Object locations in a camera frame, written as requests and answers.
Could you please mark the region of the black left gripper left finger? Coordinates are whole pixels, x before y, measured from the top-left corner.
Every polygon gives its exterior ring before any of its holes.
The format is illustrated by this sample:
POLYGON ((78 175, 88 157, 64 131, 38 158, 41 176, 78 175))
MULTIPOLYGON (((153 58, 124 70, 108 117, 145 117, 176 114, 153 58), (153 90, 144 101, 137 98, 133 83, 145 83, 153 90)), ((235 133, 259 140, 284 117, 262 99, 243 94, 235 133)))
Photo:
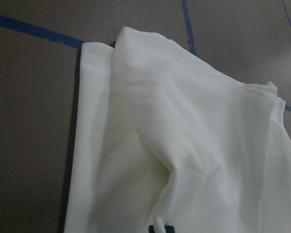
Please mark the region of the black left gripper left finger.
POLYGON ((148 227, 148 232, 149 232, 149 233, 155 233, 155 230, 154 230, 154 226, 153 226, 153 225, 150 225, 150 226, 148 227))

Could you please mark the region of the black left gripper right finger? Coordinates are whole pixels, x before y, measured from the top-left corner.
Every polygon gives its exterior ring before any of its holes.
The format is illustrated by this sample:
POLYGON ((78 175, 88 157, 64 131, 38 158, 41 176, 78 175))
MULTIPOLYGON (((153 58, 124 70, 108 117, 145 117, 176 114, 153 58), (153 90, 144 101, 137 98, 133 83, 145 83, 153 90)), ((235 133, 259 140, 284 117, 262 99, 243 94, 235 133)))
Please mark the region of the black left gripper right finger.
POLYGON ((165 229, 165 232, 166 232, 166 233, 175 233, 175 228, 174 228, 174 226, 166 225, 166 226, 164 227, 164 229, 165 229))

